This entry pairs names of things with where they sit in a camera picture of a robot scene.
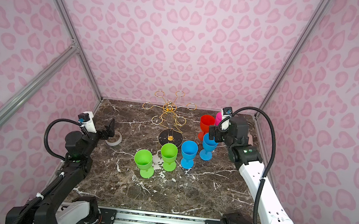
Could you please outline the magenta wine glass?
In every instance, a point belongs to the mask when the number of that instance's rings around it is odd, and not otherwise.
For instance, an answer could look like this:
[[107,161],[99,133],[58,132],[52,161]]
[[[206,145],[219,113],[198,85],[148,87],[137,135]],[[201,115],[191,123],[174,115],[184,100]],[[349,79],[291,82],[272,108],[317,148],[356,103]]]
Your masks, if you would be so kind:
[[222,121],[223,115],[221,112],[218,112],[215,117],[215,125],[218,126]]

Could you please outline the blue wine glass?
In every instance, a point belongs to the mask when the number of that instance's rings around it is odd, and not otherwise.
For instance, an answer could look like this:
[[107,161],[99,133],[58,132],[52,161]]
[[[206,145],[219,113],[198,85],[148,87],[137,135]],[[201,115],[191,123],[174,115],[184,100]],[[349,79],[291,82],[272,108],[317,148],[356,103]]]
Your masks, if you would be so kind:
[[200,151],[200,158],[204,161],[209,161],[212,159],[212,151],[214,151],[218,143],[214,139],[210,140],[209,135],[205,134],[203,137],[203,149]]
[[194,141],[185,141],[181,147],[181,166],[189,170],[194,166],[194,159],[198,153],[198,145]]

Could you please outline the red wine glass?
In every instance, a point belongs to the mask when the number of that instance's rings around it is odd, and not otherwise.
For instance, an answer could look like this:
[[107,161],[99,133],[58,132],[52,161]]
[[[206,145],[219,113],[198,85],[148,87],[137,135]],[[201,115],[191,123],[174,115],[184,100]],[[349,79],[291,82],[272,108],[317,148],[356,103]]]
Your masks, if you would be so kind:
[[203,115],[200,120],[201,132],[198,133],[198,139],[203,141],[204,136],[208,133],[210,126],[215,124],[215,118],[210,115]]

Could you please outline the green wine glass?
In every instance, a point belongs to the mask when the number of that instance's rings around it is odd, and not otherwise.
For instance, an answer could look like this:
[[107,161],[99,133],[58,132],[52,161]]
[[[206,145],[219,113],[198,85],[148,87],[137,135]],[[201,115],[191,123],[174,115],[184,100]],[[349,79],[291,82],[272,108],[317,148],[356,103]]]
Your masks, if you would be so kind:
[[153,156],[149,150],[139,150],[134,156],[134,161],[140,170],[142,178],[150,178],[154,174]]
[[161,156],[163,160],[163,169],[167,172],[172,172],[176,169],[176,159],[178,155],[178,148],[175,144],[167,143],[161,148]]

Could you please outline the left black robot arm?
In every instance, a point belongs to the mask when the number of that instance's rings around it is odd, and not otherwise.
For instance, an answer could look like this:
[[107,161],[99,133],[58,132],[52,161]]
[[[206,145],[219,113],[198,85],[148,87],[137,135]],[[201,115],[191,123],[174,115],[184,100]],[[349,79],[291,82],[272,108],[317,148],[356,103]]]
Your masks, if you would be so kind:
[[97,130],[92,112],[79,114],[77,120],[68,119],[67,122],[78,126],[79,130],[66,135],[67,152],[61,156],[51,150],[48,138],[54,125],[65,121],[63,118],[52,121],[43,139],[47,152],[63,162],[56,178],[24,206],[13,207],[6,215],[6,224],[100,224],[102,216],[95,196],[79,197],[63,211],[60,207],[90,172],[91,154],[98,142],[115,136],[115,120],[112,119],[103,130]]

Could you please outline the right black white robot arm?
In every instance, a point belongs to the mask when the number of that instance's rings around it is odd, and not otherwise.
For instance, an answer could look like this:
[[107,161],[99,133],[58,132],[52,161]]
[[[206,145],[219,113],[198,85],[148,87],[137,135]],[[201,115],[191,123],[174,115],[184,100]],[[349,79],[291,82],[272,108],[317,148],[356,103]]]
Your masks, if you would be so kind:
[[218,126],[210,126],[207,135],[226,145],[230,161],[235,164],[254,199],[252,221],[235,212],[223,215],[220,224],[294,224],[267,177],[268,164],[263,162],[258,149],[249,143],[248,130],[243,117],[223,115]]

